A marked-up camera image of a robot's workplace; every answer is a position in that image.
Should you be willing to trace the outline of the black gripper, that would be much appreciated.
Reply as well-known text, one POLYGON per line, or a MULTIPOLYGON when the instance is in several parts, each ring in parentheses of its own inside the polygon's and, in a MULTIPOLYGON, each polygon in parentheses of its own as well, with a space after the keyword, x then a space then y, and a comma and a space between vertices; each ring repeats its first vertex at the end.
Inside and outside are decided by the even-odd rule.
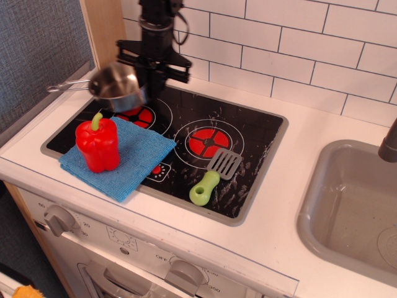
POLYGON ((134 68, 138 84, 146 85, 146 102, 158 98, 167 79, 187 83, 192 63, 172 47, 174 26, 141 23, 141 40, 119 40, 118 60, 134 68))

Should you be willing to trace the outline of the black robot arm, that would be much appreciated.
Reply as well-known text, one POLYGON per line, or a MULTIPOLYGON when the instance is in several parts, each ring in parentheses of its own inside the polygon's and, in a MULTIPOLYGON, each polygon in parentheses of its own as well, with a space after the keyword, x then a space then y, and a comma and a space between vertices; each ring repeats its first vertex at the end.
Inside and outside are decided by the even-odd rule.
POLYGON ((139 85, 144 88, 147 99, 156 99, 166 81, 173 79, 188 83, 192 62, 177 53, 173 42, 182 45, 174 33, 174 19, 185 18, 179 12, 182 1, 140 1, 141 15, 138 19, 141 40, 119 40, 118 61, 134 67, 139 85))

